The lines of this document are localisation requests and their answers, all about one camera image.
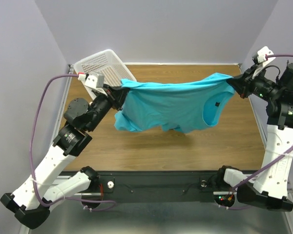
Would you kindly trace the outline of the turquoise t shirt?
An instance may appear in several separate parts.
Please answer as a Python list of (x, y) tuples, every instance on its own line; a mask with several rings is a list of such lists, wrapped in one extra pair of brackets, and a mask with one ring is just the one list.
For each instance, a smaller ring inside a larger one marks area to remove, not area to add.
[(215, 127), (235, 90), (232, 77), (214, 73), (186, 83), (156, 83), (122, 80), (128, 88), (122, 110), (115, 114), (118, 131), (143, 132), (155, 127), (184, 134)]

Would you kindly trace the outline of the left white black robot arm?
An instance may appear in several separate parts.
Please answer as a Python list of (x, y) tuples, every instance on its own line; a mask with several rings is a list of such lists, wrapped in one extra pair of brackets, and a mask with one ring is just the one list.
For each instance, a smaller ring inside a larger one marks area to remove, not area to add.
[(81, 168), (57, 186), (52, 183), (89, 144), (92, 140), (89, 132), (95, 130), (109, 110), (121, 110), (128, 92), (129, 88), (105, 84), (102, 92), (92, 92), (95, 98), (91, 103), (84, 98), (75, 98), (69, 103), (64, 113), (66, 123), (41, 163), (19, 188), (0, 199), (22, 225), (30, 229), (39, 227), (56, 206), (76, 193), (88, 189), (103, 192), (100, 176), (90, 166)]

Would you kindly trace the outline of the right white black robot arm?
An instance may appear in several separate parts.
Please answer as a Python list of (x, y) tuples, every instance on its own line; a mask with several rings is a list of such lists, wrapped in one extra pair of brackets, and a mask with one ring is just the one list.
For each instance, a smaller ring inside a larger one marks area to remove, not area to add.
[(217, 185), (228, 184), (229, 192), (218, 204), (230, 207), (234, 200), (271, 211), (290, 212), (288, 177), (293, 160), (293, 63), (280, 78), (265, 77), (266, 70), (252, 66), (228, 80), (241, 98), (255, 95), (267, 102), (267, 142), (261, 169), (250, 176), (234, 167), (218, 170)]

